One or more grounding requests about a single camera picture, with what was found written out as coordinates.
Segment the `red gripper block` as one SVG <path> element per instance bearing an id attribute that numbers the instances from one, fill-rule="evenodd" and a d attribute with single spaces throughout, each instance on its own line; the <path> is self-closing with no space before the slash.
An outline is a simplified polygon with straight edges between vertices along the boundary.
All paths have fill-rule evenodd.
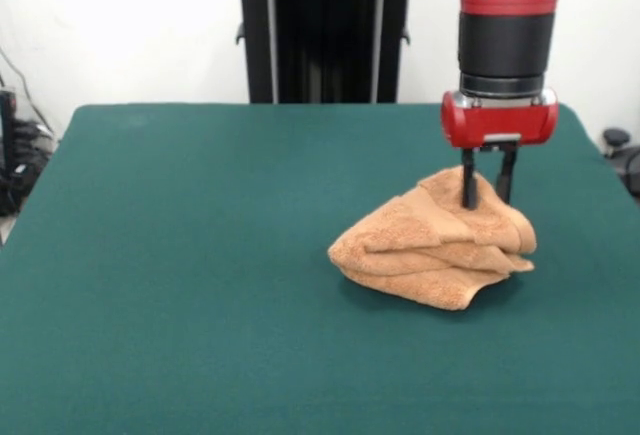
<path id="1" fill-rule="evenodd" d="M 478 205 L 475 154 L 483 146 L 503 144 L 495 191 L 509 204 L 518 145 L 539 145 L 551 137 L 559 115 L 556 93 L 545 88 L 539 95 L 520 99 L 487 99 L 446 92 L 441 104 L 441 125 L 446 139 L 462 150 L 462 206 Z"/>

